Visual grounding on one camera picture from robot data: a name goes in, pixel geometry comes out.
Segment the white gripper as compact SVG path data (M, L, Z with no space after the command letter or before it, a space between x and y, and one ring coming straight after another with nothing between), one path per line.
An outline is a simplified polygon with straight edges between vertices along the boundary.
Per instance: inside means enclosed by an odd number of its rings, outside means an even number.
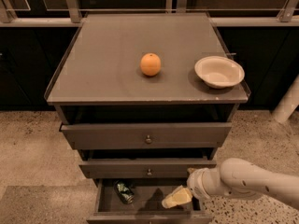
M187 179L187 188L179 186L174 189L162 200L162 206L168 209L177 205L189 203L192 200L192 196L197 200L209 199L210 196L207 194L203 183L205 171L206 168L188 168L187 172L189 177Z

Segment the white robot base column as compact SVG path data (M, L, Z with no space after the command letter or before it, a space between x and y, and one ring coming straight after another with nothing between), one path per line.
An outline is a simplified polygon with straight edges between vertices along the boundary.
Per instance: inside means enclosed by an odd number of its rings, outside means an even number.
M287 121L297 106L299 106L299 75L273 111L274 119L279 123Z

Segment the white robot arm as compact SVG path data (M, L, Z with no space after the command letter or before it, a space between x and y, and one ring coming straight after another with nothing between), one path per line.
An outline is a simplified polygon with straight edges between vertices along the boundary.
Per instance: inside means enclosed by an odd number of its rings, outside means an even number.
M267 171L238 158L225 160L216 168L188 169L187 187L179 186L162 200L164 208L222 196L258 199L267 195L299 209L299 177Z

